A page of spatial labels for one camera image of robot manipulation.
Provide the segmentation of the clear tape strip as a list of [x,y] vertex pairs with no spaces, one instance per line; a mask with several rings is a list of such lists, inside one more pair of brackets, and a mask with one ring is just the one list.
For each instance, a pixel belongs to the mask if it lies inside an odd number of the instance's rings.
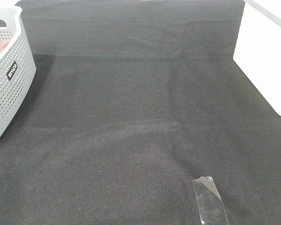
[[193,179],[202,225],[229,225],[227,214],[211,176]]

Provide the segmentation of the white plastic storage box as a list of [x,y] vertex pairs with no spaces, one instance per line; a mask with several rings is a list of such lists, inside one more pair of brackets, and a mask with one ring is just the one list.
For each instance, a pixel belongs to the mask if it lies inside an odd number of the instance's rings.
[[281,116],[281,0],[246,0],[234,62]]

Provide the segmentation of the grey perforated laundry basket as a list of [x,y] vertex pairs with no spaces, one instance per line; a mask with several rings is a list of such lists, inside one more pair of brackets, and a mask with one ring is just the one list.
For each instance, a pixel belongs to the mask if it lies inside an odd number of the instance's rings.
[[21,106],[36,73],[19,6],[0,6],[0,42],[8,44],[0,52],[0,137]]

